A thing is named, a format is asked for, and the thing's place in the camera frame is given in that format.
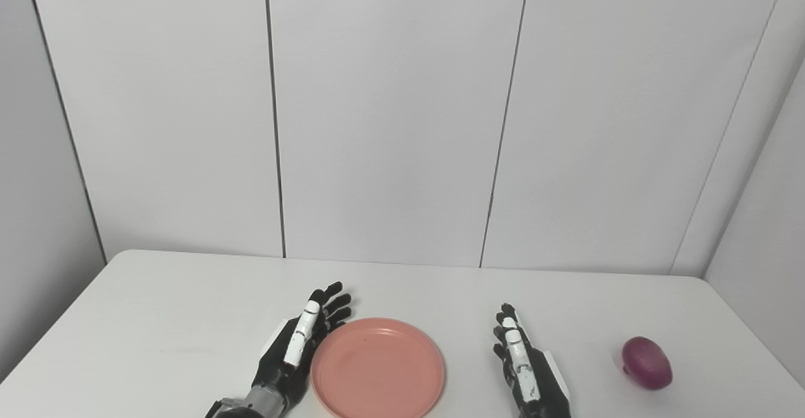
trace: white wall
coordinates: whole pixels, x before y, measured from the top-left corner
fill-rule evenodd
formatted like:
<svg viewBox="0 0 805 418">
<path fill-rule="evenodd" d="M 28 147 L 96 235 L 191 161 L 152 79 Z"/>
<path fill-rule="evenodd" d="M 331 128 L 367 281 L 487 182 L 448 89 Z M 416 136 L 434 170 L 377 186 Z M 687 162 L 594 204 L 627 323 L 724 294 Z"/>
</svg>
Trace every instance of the white wall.
<svg viewBox="0 0 805 418">
<path fill-rule="evenodd" d="M 270 0 L 277 146 L 265 0 L 39 1 L 110 255 L 279 255 L 283 209 L 294 258 L 700 275 L 805 40 L 526 0 L 508 100 L 523 0 Z"/>
<path fill-rule="evenodd" d="M 37 0 L 106 254 L 282 255 L 265 0 Z"/>
<path fill-rule="evenodd" d="M 270 0 L 287 254 L 477 267 L 523 0 Z"/>
<path fill-rule="evenodd" d="M 484 266 L 669 273 L 736 100 L 765 103 L 762 134 L 767 95 L 783 93 L 743 86 L 756 52 L 777 48 L 762 37 L 791 35 L 767 29 L 775 1 L 528 0 Z M 778 9 L 805 23 L 805 6 Z M 775 54 L 787 61 L 771 76 L 787 77 L 796 51 Z"/>
<path fill-rule="evenodd" d="M 706 280 L 805 385 L 805 67 L 791 88 Z"/>
<path fill-rule="evenodd" d="M 0 380 L 104 260 L 31 0 L 0 0 Z"/>
</svg>

